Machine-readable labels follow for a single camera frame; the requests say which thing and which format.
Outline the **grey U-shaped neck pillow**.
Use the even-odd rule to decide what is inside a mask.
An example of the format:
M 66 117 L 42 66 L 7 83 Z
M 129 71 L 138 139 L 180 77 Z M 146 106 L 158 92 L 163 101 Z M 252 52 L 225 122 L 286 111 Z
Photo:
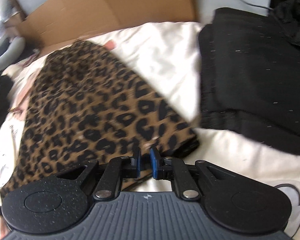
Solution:
M 0 71 L 16 61 L 25 48 L 25 38 L 17 36 L 11 42 L 7 35 L 0 38 Z

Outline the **black bag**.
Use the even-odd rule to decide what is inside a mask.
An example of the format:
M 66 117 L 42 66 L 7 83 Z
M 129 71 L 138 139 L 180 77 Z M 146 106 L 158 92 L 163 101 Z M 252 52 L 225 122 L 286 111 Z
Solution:
M 219 8 L 198 42 L 200 126 L 300 155 L 300 51 L 275 18 Z

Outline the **leopard print skirt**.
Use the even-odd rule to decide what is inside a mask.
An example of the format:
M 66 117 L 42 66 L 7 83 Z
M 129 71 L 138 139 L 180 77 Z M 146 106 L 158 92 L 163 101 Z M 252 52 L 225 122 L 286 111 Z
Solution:
M 184 158 L 199 145 L 189 122 L 111 51 L 89 41 L 47 56 L 31 89 L 13 190 L 68 168 L 139 148 Z

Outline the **brown cardboard sheet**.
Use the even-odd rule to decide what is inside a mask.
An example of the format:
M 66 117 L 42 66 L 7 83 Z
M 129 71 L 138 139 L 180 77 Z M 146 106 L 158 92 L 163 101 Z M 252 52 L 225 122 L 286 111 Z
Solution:
M 147 22 L 193 22 L 194 0 L 47 0 L 26 18 L 6 24 L 9 34 L 48 51 Z

